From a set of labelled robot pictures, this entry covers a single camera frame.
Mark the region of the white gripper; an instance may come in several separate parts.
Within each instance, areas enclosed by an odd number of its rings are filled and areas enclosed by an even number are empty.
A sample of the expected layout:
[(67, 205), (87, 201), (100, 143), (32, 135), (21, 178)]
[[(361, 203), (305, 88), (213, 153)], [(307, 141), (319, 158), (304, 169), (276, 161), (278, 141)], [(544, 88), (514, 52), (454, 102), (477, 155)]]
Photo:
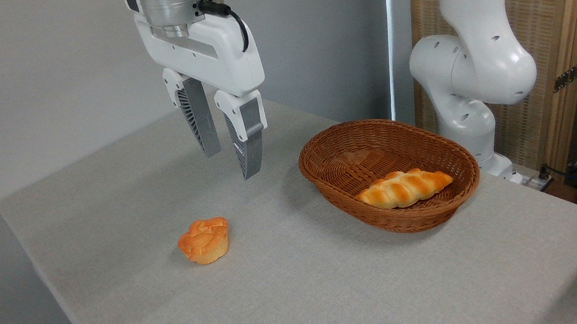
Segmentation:
[(258, 173), (267, 121), (256, 89), (265, 73), (250, 28), (246, 27), (249, 44), (243, 51), (242, 32), (233, 17), (207, 15), (191, 24), (187, 37), (157, 34), (142, 15), (133, 18), (148, 54), (165, 67), (162, 78), (173, 106), (181, 109), (205, 155), (210, 158), (221, 146), (201, 82), (221, 89), (214, 100), (224, 113), (244, 179)]

